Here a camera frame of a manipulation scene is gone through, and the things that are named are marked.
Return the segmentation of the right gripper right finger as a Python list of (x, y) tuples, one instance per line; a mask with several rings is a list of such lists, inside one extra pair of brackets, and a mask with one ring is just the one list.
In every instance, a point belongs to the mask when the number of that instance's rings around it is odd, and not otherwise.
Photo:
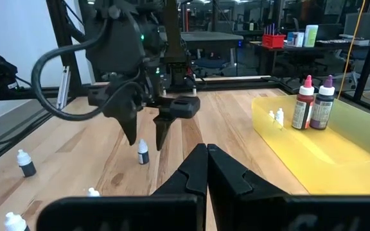
[(217, 145), (207, 150), (218, 231), (370, 231), (370, 196), (291, 195)]

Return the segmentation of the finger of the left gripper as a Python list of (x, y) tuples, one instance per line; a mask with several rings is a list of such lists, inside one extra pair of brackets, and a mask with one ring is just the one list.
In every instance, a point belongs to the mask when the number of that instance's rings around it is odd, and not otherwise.
[(161, 150), (168, 134), (171, 124), (175, 121), (174, 117), (156, 117), (154, 118), (155, 130), (156, 130), (156, 147), (157, 150)]
[(117, 120), (124, 131), (130, 145), (133, 145), (137, 138), (137, 113), (121, 113)]

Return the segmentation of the red small dropper bottle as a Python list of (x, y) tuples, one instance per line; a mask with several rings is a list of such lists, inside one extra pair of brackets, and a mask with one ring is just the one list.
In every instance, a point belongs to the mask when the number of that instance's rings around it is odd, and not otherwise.
[(275, 115), (275, 120), (278, 122), (279, 125), (284, 127), (284, 111), (282, 108), (279, 108)]

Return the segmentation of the purple small dropper bottle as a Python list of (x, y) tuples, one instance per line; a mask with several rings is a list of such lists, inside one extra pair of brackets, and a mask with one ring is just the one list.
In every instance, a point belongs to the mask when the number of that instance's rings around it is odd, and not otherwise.
[(18, 150), (17, 163), (21, 168), (25, 178), (33, 176), (37, 173), (30, 155), (24, 150)]

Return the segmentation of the large pink-capped colouring bottle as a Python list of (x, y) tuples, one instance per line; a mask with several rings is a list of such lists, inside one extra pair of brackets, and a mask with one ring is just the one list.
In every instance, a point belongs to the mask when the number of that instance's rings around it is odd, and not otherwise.
[(314, 103), (314, 87), (312, 76), (308, 75), (304, 84), (300, 86), (296, 97), (292, 127), (298, 130), (305, 130), (309, 127), (312, 107)]

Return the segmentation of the large purple-capped colouring bottle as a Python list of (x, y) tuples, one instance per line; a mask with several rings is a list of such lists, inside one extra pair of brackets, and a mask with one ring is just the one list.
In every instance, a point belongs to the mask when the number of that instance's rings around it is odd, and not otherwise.
[(326, 129), (335, 98), (334, 93), (333, 76), (329, 75), (323, 85), (319, 87), (319, 92), (315, 97), (310, 127), (317, 130)]

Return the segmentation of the dark green small dropper bottle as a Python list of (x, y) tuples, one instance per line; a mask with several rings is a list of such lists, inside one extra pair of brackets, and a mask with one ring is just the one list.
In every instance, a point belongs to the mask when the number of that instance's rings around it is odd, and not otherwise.
[(8, 212), (4, 220), (5, 231), (30, 231), (26, 220), (20, 214)]

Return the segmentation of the yellow translucent plastic bin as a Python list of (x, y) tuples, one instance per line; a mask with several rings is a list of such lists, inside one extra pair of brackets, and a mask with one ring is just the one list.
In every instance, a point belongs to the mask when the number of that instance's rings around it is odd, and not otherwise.
[[(254, 98), (253, 127), (311, 194), (370, 194), (370, 113), (335, 100), (324, 130), (292, 127), (295, 96)], [(284, 111), (284, 127), (272, 120)]]

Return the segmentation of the dark grey table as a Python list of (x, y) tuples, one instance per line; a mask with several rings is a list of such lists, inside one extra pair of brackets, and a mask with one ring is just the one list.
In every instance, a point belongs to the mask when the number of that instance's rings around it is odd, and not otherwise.
[(196, 51), (197, 57), (191, 63), (198, 71), (216, 70), (215, 75), (223, 76), (224, 72), (234, 71), (239, 74), (238, 48), (243, 42), (240, 35), (214, 32), (182, 32), (181, 39), (188, 51)]

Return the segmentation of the white cardboard box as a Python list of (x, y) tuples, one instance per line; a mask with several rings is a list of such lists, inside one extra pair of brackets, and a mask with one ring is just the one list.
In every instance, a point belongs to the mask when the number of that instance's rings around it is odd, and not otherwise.
[(288, 32), (286, 45), (290, 47), (303, 47), (304, 32)]

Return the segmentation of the white wipes canister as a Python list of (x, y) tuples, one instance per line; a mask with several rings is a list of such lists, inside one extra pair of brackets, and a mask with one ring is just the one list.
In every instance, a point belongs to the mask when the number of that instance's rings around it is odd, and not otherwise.
[(306, 26), (303, 41), (304, 47), (314, 47), (318, 29), (319, 26), (317, 24), (309, 24)]

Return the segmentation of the black office desk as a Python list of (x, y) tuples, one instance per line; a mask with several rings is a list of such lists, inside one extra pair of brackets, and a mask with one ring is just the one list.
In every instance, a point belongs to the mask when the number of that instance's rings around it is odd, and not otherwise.
[(364, 93), (368, 77), (370, 75), (370, 45), (352, 46), (350, 43), (346, 43), (346, 44), (334, 44), (333, 46), (316, 46), (316, 47), (284, 46), (280, 48), (269, 48), (262, 46), (262, 43), (258, 41), (250, 42), (250, 44), (261, 49), (259, 74), (262, 75), (272, 75), (274, 59), (278, 51), (314, 53), (316, 51), (348, 50), (350, 53), (352, 53), (357, 50), (367, 50), (366, 59), (364, 60), (364, 66), (362, 68), (362, 72), (360, 73), (359, 80), (356, 81), (355, 89), (351, 91), (345, 91), (343, 89), (344, 77), (346, 75), (346, 73), (344, 73), (340, 78), (342, 82), (341, 87), (338, 90), (338, 97), (349, 100), (361, 107), (370, 110), (370, 103), (362, 100), (362, 95)]

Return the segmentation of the grey office chair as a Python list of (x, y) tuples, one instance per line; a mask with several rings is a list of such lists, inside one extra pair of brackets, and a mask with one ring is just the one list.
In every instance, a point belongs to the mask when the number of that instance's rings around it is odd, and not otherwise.
[(370, 13), (362, 13), (360, 20), (358, 20), (358, 16), (358, 13), (348, 13), (346, 15), (344, 23), (344, 34), (353, 35), (357, 22), (359, 22), (356, 36), (366, 40), (370, 40)]

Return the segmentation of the black rig frame post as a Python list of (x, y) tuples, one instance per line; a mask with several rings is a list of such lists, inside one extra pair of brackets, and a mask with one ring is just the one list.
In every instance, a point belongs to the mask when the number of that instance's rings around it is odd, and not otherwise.
[[(68, 14), (65, 4), (62, 0), (46, 0), (46, 4), (58, 47), (72, 45), (71, 34), (67, 28)], [(62, 55), (61, 61), (63, 66), (69, 66), (69, 70), (71, 71), (69, 95), (77, 97), (82, 93), (83, 88), (75, 54)]]

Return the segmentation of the black aluminium table frame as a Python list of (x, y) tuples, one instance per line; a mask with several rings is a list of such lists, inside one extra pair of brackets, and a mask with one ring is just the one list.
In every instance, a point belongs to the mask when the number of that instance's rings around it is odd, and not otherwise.
[[(366, 81), (367, 78), (358, 80), (356, 86), (351, 88), (351, 90), (343, 91), (340, 94), (341, 97), (358, 106), (370, 110), (370, 103), (362, 99)], [(265, 76), (260, 78), (255, 78), (253, 76), (242, 76), (241, 78), (226, 77), (223, 80), (220, 78), (213, 78), (213, 80), (204, 78), (204, 80), (197, 84), (197, 89), (199, 91), (279, 89), (288, 95), (297, 94), (299, 92), (299, 87), (291, 87), (286, 81), (283, 81), (283, 79), (273, 76)], [(36, 96), (34, 90), (31, 88), (18, 90), (15, 93), (0, 93), (0, 101), (35, 98)], [(51, 116), (51, 114), (46, 114), (42, 116), (42, 118), (32, 122), (31, 125), (19, 132), (17, 135), (5, 141), (0, 141), (0, 145), (2, 146), (0, 149), (0, 157), (4, 155), (4, 153), (6, 153), (10, 148), (14, 147), (17, 143), (28, 136), (31, 132), (45, 123)]]

